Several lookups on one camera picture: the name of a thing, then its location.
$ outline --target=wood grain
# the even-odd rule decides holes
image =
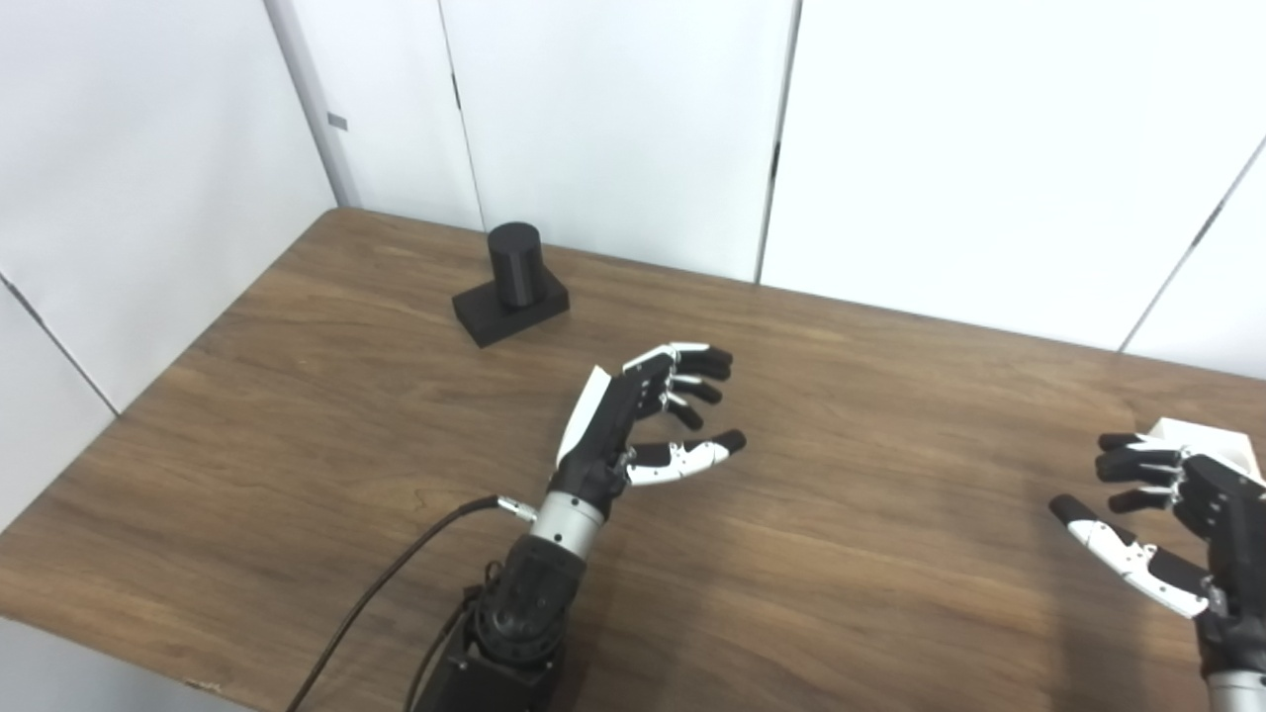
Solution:
[[[1189,626],[1046,502],[1109,493],[1090,474],[1101,431],[1171,416],[1260,438],[1266,383],[547,261],[572,310],[480,351],[449,305],[489,277],[479,236],[327,214],[0,537],[0,613],[281,709],[420,530],[490,492],[539,500],[592,364],[706,341],[737,355],[708,427],[751,446],[618,502],[557,709],[1203,708]],[[1163,516],[1129,526],[1199,557]],[[477,514],[437,538],[308,709],[398,709],[460,587],[519,531]]]

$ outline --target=robotic hand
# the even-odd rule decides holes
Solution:
[[[625,486],[680,480],[747,445],[732,429],[706,440],[629,445],[633,424],[661,412],[690,429],[703,418],[682,398],[720,402],[704,378],[727,380],[733,356],[706,343],[668,343],[611,376],[594,367],[558,447],[544,502],[501,498],[532,523],[500,573],[462,613],[414,712],[537,712],[558,682],[567,614],[589,551]]]
[[[1266,711],[1266,486],[1215,455],[1143,435],[1104,435],[1099,447],[1101,481],[1142,484],[1108,508],[1171,511],[1208,544],[1209,568],[1139,542],[1069,494],[1051,512],[1125,583],[1195,621],[1215,712]]]

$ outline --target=black block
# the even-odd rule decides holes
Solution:
[[[501,302],[496,281],[490,281],[453,296],[457,321],[466,327],[480,348],[556,317],[571,305],[567,288],[546,267],[541,267],[546,295],[528,307],[508,307]]]

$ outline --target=black cylinder on block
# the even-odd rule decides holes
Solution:
[[[528,223],[505,223],[487,233],[496,295],[506,307],[523,308],[546,296],[541,233]]]

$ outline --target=white wall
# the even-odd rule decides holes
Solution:
[[[116,408],[323,210],[260,0],[0,3],[0,271]]]
[[[56,677],[56,684],[30,684],[49,675]],[[244,707],[3,618],[0,690],[5,712],[246,712]]]
[[[105,403],[0,284],[0,531],[110,418]]]
[[[437,0],[267,3],[347,204],[482,229]]]
[[[447,0],[489,228],[751,280],[793,0]]]
[[[1127,351],[1266,379],[1263,265],[1266,158],[1258,155]]]
[[[1118,348],[1261,138],[1262,27],[1244,0],[805,0],[762,281]]]

